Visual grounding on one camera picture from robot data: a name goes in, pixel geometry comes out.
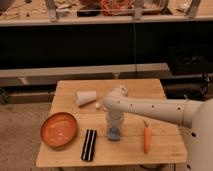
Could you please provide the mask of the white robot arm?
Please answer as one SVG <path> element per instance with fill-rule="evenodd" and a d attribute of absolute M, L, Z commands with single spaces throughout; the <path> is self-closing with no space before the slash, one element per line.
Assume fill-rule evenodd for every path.
<path fill-rule="evenodd" d="M 213 99 L 141 99 L 128 96 L 125 86 L 114 87 L 103 99 L 107 138 L 119 141 L 125 113 L 181 125 L 191 130 L 187 171 L 213 171 Z"/>

